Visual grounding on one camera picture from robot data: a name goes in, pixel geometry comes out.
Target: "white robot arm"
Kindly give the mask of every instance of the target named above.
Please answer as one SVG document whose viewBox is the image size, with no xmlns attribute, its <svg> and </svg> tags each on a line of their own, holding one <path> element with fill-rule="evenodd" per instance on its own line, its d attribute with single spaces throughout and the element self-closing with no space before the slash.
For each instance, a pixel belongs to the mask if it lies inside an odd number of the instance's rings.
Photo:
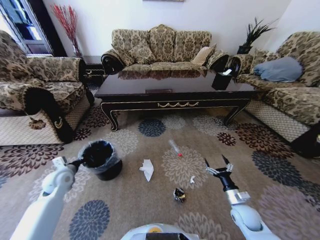
<svg viewBox="0 0 320 240">
<path fill-rule="evenodd" d="M 66 165 L 64 157 L 52 160 L 56 171 L 50 173 L 42 182 L 42 192 L 38 199 L 25 211 L 11 240 L 49 240 L 64 207 L 64 196 L 75 182 L 80 161 Z"/>
<path fill-rule="evenodd" d="M 280 240 L 262 221 L 259 213 L 246 205 L 246 201 L 250 199 L 250 196 L 247 192 L 239 192 L 239 188 L 230 178 L 233 165 L 224 156 L 222 157 L 227 164 L 226 167 L 213 169 L 210 168 L 207 160 L 205 160 L 206 170 L 221 180 L 223 191 L 226 193 L 231 205 L 231 217 L 242 231 L 244 237 L 247 240 Z M 42 192 L 37 201 L 32 203 L 24 213 L 11 236 L 11 240 L 52 239 L 63 210 L 64 196 L 71 189 L 75 181 L 75 174 L 82 161 L 77 160 L 66 165 L 64 157 L 57 157 L 52 162 L 57 170 L 43 180 Z M 199 237 L 195 234 L 186 233 L 176 226 L 161 223 L 134 228 L 123 236 L 121 240 L 145 240 L 147 234 L 153 232 L 183 234 L 189 240 L 199 240 Z M 163 240 L 165 239 L 164 236 L 153 239 Z"/>
<path fill-rule="evenodd" d="M 240 228 L 247 240 L 280 240 L 262 221 L 260 214 L 254 208 L 246 205 L 250 196 L 246 191 L 239 192 L 239 188 L 230 178 L 233 164 L 225 156 L 222 155 L 222 157 L 226 164 L 226 167 L 223 168 L 213 169 L 207 160 L 204 160 L 207 166 L 206 171 L 221 180 L 223 191 L 231 205 L 230 214 L 234 223 Z"/>
</svg>

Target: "vase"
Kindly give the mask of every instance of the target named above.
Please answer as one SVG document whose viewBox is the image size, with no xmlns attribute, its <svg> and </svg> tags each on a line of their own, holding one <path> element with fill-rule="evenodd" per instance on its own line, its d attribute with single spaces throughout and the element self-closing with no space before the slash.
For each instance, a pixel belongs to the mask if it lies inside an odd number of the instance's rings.
<svg viewBox="0 0 320 240">
<path fill-rule="evenodd" d="M 73 46 L 73 54 L 77 57 L 77 58 L 82 58 L 82 53 L 79 49 L 79 45 L 77 43 L 77 40 L 73 40 L 72 41 L 72 46 Z"/>
<path fill-rule="evenodd" d="M 239 46 L 238 52 L 236 54 L 248 54 L 251 50 L 252 46 L 241 45 Z"/>
</svg>

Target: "plastic bag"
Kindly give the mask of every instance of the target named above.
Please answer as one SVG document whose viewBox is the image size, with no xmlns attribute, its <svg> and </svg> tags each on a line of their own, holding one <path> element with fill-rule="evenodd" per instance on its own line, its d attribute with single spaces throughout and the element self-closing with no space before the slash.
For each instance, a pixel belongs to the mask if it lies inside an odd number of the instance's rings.
<svg viewBox="0 0 320 240">
<path fill-rule="evenodd" d="M 102 139 L 84 146 L 78 153 L 78 159 L 95 174 L 104 173 L 120 161 L 114 146 Z"/>
</svg>

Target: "table leg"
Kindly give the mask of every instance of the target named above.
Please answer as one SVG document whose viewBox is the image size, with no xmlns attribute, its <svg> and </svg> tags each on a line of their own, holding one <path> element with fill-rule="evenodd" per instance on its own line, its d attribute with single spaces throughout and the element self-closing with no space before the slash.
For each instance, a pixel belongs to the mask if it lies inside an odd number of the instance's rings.
<svg viewBox="0 0 320 240">
<path fill-rule="evenodd" d="M 103 106 L 101 106 L 102 112 L 106 115 L 106 117 L 109 119 L 111 123 L 111 131 L 115 132 L 118 130 L 118 120 L 116 119 L 113 110 L 106 109 Z"/>
<path fill-rule="evenodd" d="M 248 104 L 250 100 L 245 102 L 245 104 L 241 104 L 239 106 L 234 107 L 227 116 L 225 116 L 223 123 L 224 125 L 228 126 L 228 124 L 234 119 L 234 117 L 240 113 Z"/>
</svg>

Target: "white wall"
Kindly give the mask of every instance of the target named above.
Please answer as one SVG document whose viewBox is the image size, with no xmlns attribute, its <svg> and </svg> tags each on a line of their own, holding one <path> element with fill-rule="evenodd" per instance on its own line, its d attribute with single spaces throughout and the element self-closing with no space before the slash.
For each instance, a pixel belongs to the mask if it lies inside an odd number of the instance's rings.
<svg viewBox="0 0 320 240">
<path fill-rule="evenodd" d="M 276 51 L 293 33 L 320 31 L 320 0 L 292 0 L 264 49 Z"/>
<path fill-rule="evenodd" d="M 206 30 L 218 49 L 235 54 L 246 40 L 246 26 L 257 16 L 270 22 L 280 18 L 291 0 L 44 0 L 69 56 L 71 43 L 50 4 L 71 5 L 78 15 L 77 36 L 83 55 L 100 56 L 111 48 L 113 29 L 149 30 L 165 24 L 175 30 Z M 263 47 L 270 33 L 254 45 Z"/>
</svg>

